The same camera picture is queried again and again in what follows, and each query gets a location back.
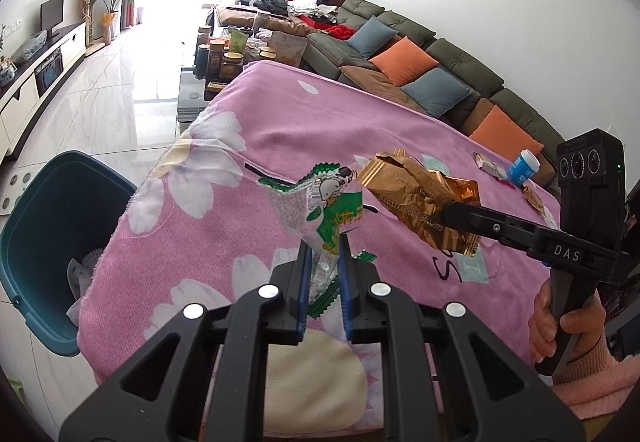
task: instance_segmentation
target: trash can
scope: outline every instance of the trash can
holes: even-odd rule
[[[66,278],[72,258],[105,248],[136,187],[79,151],[53,158],[25,189],[0,234],[0,282],[27,326],[60,356],[79,353]]]

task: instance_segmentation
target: pink sweater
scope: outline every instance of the pink sweater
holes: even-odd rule
[[[604,333],[595,348],[570,362],[551,389],[581,419],[616,412],[640,377],[640,356],[617,362]]]

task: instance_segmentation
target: blue and white pot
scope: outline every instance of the blue and white pot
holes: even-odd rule
[[[8,57],[0,57],[0,86],[7,86],[13,81],[16,70]]]

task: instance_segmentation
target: silver screw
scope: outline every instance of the silver screw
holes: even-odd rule
[[[452,317],[462,317],[466,313],[466,308],[462,303],[449,303],[445,310]]]
[[[378,282],[371,285],[371,293],[375,296],[386,296],[391,292],[391,287],[386,283]]]
[[[258,289],[258,294],[260,295],[260,297],[263,297],[265,299],[276,297],[279,293],[280,289],[275,285],[262,285]]]
[[[182,310],[182,314],[187,319],[197,319],[204,314],[204,307],[197,303],[191,303]]]

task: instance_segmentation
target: blue pillow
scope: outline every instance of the blue pillow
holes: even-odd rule
[[[347,40],[347,43],[360,52],[364,59],[369,59],[397,33],[397,30],[389,28],[378,18],[371,16],[369,21]]]
[[[437,67],[413,83],[403,86],[402,91],[420,104],[431,117],[437,118],[465,99],[473,89],[443,68]]]

